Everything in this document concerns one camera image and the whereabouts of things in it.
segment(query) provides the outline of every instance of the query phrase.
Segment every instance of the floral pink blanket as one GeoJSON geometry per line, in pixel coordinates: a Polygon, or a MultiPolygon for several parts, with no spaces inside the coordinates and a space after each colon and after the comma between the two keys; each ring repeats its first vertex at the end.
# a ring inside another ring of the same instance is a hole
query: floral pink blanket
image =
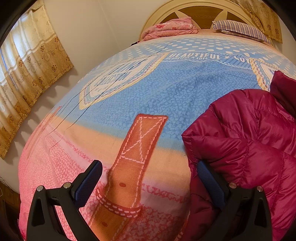
{"type": "Polygon", "coordinates": [[[194,26],[190,17],[178,18],[147,28],[141,35],[144,41],[160,37],[177,36],[182,34],[197,34],[200,29],[194,26]]]}

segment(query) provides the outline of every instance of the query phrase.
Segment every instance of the cream headboard frame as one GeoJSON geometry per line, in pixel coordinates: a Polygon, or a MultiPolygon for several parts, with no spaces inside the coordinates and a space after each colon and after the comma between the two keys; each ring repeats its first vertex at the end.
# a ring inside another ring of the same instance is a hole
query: cream headboard frame
{"type": "Polygon", "coordinates": [[[223,9],[223,11],[215,18],[216,21],[226,19],[227,12],[230,12],[238,16],[247,24],[257,28],[256,24],[252,21],[250,16],[246,14],[239,5],[229,0],[171,0],[170,2],[162,5],[159,9],[157,9],[146,21],[140,33],[139,40],[141,40],[141,34],[145,29],[160,23],[164,18],[166,18],[173,12],[175,12],[180,18],[186,17],[184,13],[178,10],[191,6],[209,6],[220,8],[223,9]]]}

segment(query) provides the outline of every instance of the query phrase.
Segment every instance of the brown furniture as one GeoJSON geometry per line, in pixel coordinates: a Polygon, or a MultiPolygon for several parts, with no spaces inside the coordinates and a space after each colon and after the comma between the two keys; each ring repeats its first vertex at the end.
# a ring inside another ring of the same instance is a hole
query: brown furniture
{"type": "Polygon", "coordinates": [[[20,241],[17,220],[20,214],[20,195],[0,182],[0,237],[7,241],[20,241]]]}

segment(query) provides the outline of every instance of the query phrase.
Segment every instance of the striped pillow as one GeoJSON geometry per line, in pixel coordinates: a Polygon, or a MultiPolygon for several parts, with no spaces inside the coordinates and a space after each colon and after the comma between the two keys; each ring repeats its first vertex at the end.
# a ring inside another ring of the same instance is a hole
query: striped pillow
{"type": "Polygon", "coordinates": [[[215,30],[228,30],[238,34],[247,35],[271,44],[271,42],[266,38],[264,33],[262,33],[259,29],[251,25],[247,25],[245,23],[240,23],[233,20],[213,21],[213,24],[213,29],[215,30]]]}

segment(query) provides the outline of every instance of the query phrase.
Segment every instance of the bed sheet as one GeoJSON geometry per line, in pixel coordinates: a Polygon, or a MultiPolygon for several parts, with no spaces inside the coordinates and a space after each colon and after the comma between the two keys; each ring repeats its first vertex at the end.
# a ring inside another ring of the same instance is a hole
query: bed sheet
{"type": "Polygon", "coordinates": [[[181,133],[234,89],[268,91],[275,70],[296,78],[295,66],[274,48],[211,31],[140,42],[104,61],[52,109],[23,150],[23,236],[36,187],[60,187],[98,159],[103,175],[80,209],[97,237],[179,240],[191,175],[181,133]]]}

